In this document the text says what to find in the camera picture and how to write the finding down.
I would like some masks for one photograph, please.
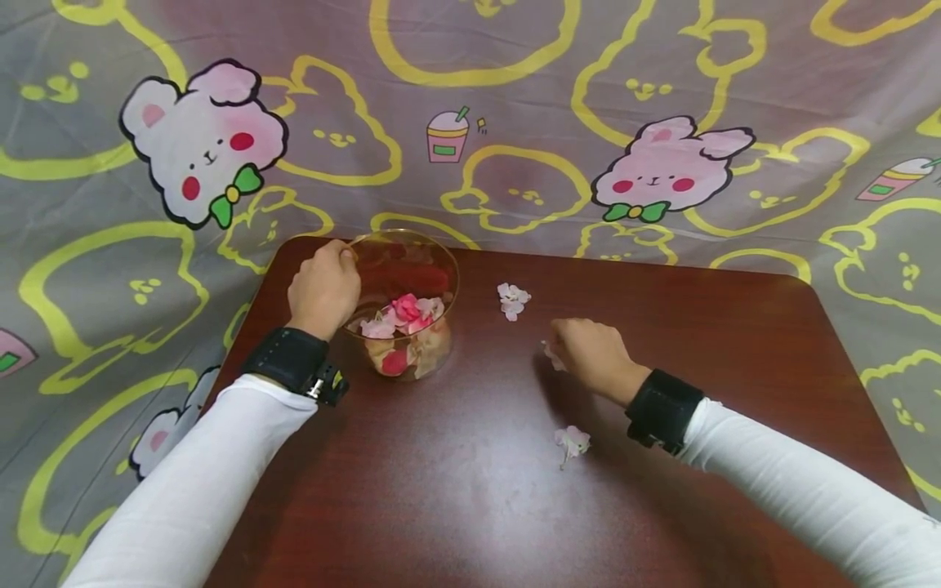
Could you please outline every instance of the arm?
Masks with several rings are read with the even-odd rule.
[[[583,319],[552,326],[566,369],[628,408],[650,370],[620,334]],[[683,445],[681,461],[725,478],[857,584],[941,586],[941,524],[838,461],[708,398]]]
[[[64,586],[201,586],[268,463],[316,411],[309,398],[240,377],[120,506]]]

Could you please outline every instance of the clear plastic cup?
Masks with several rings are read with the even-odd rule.
[[[451,354],[448,315],[457,299],[460,273],[447,247],[415,230],[380,230],[354,240],[362,293],[346,331],[362,345],[366,357],[380,374],[401,381],[427,377],[444,365]],[[440,298],[440,317],[410,335],[398,331],[392,339],[373,339],[360,331],[363,321],[405,294]]]

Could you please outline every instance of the green bow tie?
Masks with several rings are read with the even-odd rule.
[[[258,192],[263,185],[264,179],[255,164],[242,166],[226,188],[226,193],[209,205],[209,212],[215,217],[215,222],[219,223],[219,228],[224,230],[232,224],[232,205],[238,202],[239,198]]]
[[[647,204],[647,206],[632,206],[618,202],[617,204],[612,204],[611,207],[608,208],[608,212],[605,213],[602,218],[609,223],[621,220],[624,217],[640,218],[646,223],[656,223],[663,219],[663,215],[666,214],[669,208],[670,203],[666,200]]]

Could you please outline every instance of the cup rim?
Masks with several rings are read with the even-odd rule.
[[[366,234],[362,234],[362,235],[360,235],[359,237],[356,237],[355,239],[353,239],[352,241],[350,241],[350,242],[347,244],[347,246],[349,246],[349,247],[352,248],[352,247],[353,247],[355,244],[357,244],[357,243],[361,243],[361,242],[363,242],[363,241],[365,241],[365,240],[367,240],[367,239],[370,239],[370,238],[372,238],[372,237],[375,237],[375,236],[377,236],[377,235],[389,234],[389,233],[399,233],[399,234],[409,233],[409,234],[413,234],[413,235],[418,235],[419,237],[422,237],[423,239],[427,239],[428,241],[430,241],[430,242],[432,242],[433,244],[435,244],[435,245],[437,245],[438,247],[440,247],[440,248],[447,254],[447,256],[448,256],[449,258],[451,258],[451,263],[453,263],[454,266],[455,266],[455,288],[454,288],[454,292],[452,293],[451,303],[448,304],[448,306],[444,309],[444,312],[441,313],[441,316],[438,317],[435,321],[433,321],[430,325],[426,326],[426,327],[423,328],[423,329],[420,329],[420,330],[415,331],[415,332],[412,333],[411,335],[399,335],[398,337],[391,337],[391,338],[388,338],[388,339],[377,339],[377,338],[375,338],[375,337],[366,337],[365,335],[363,335],[363,334],[361,334],[361,333],[358,333],[357,331],[354,331],[354,330],[351,330],[351,329],[347,328],[346,325],[343,326],[343,331],[345,331],[347,334],[352,335],[353,337],[355,337],[355,338],[357,338],[357,339],[360,339],[360,340],[363,340],[363,341],[366,341],[366,342],[369,342],[369,341],[399,342],[399,341],[404,341],[404,340],[407,340],[407,339],[412,339],[412,338],[414,338],[414,337],[417,336],[419,333],[423,333],[424,331],[428,330],[428,329],[431,328],[432,326],[435,326],[435,325],[437,325],[438,323],[440,323],[441,321],[444,320],[444,317],[446,317],[446,316],[448,315],[448,313],[451,311],[451,308],[455,305],[455,302],[457,302],[457,295],[460,293],[460,290],[461,290],[461,268],[460,268],[460,265],[457,264],[457,258],[455,257],[454,253],[451,252],[451,249],[449,249],[448,247],[442,245],[442,244],[438,241],[438,239],[435,239],[434,237],[432,237],[432,236],[430,236],[430,235],[426,235],[426,234],[424,234],[423,232],[419,232],[419,231],[413,230],[413,229],[380,229],[380,230],[374,230],[374,231],[372,231],[372,232],[369,232],[369,233],[366,233]]]

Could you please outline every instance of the black wrist strap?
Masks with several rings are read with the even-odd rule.
[[[349,385],[327,363],[329,343],[296,328],[276,328],[251,352],[242,373],[270,378],[289,392],[334,406]]]
[[[704,394],[662,370],[650,373],[624,411],[628,437],[645,447],[662,445],[671,455],[683,449],[683,436]]]

